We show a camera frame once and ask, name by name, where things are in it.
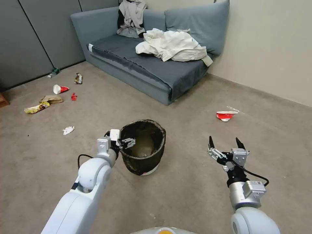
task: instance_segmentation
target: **gray wall panel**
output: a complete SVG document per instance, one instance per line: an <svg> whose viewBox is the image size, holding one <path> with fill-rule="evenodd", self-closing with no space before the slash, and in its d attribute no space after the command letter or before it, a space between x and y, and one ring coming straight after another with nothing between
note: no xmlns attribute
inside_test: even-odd
<svg viewBox="0 0 312 234"><path fill-rule="evenodd" d="M102 8L118 6L118 0L80 0L83 11L90 11Z"/></svg>
<svg viewBox="0 0 312 234"><path fill-rule="evenodd" d="M85 59L70 15L81 12L78 0L20 0L53 65Z"/></svg>
<svg viewBox="0 0 312 234"><path fill-rule="evenodd" d="M53 68L17 0L1 0L0 46L0 88L26 82Z"/></svg>

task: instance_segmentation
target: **white blanket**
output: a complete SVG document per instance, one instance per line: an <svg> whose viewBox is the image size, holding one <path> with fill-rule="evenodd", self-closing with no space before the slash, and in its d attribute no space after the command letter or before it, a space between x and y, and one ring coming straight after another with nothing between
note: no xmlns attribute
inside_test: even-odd
<svg viewBox="0 0 312 234"><path fill-rule="evenodd" d="M186 32L163 32L153 28L144 35L144 41L136 46L136 53L154 54L164 62L172 59L174 61L186 62L202 59L207 67L212 64L212 59L207 56L205 46L198 42Z"/></svg>

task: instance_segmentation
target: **crumpled paper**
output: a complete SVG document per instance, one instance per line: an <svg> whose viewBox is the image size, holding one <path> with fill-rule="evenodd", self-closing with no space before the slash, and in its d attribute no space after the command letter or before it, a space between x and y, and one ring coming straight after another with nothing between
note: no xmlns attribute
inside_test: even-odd
<svg viewBox="0 0 312 234"><path fill-rule="evenodd" d="M38 106L25 108L24 112L28 113L28 114L34 114L34 113L37 113L37 112L39 112L39 111L41 111L41 110L43 110L49 106L50 106L50 103L43 101L43 102L40 102L40 104Z"/></svg>
<svg viewBox="0 0 312 234"><path fill-rule="evenodd" d="M63 129L63 135L67 135L67 134L70 134L73 130L75 129L75 126L69 126L65 129Z"/></svg>
<svg viewBox="0 0 312 234"><path fill-rule="evenodd" d="M82 75L80 73L76 73L77 76L74 80L75 84L82 84Z"/></svg>

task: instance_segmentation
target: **trash can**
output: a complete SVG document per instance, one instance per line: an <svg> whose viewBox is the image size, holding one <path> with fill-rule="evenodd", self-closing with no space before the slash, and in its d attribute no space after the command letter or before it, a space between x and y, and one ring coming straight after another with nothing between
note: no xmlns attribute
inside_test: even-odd
<svg viewBox="0 0 312 234"><path fill-rule="evenodd" d="M162 158L166 143L166 130L153 120L137 120L120 131L121 139L135 138L136 144L121 150L127 169L138 175L154 172Z"/></svg>

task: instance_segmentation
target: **white cloth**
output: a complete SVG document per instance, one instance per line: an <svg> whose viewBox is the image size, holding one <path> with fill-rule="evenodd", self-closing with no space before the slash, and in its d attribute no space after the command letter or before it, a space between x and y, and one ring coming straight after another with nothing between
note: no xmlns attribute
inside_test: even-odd
<svg viewBox="0 0 312 234"><path fill-rule="evenodd" d="M154 54L164 62L172 59L174 61L186 62L202 59L209 67L212 59L207 56L205 46L198 42L186 32L163 32L153 28L144 35L144 41L136 46L136 53Z"/></svg>
<svg viewBox="0 0 312 234"><path fill-rule="evenodd" d="M140 24L143 24L143 11L147 5L144 0L129 1L123 0L119 6L119 10L124 16L124 25L117 30L117 34L138 38L140 33L145 32L145 29L140 27Z"/></svg>

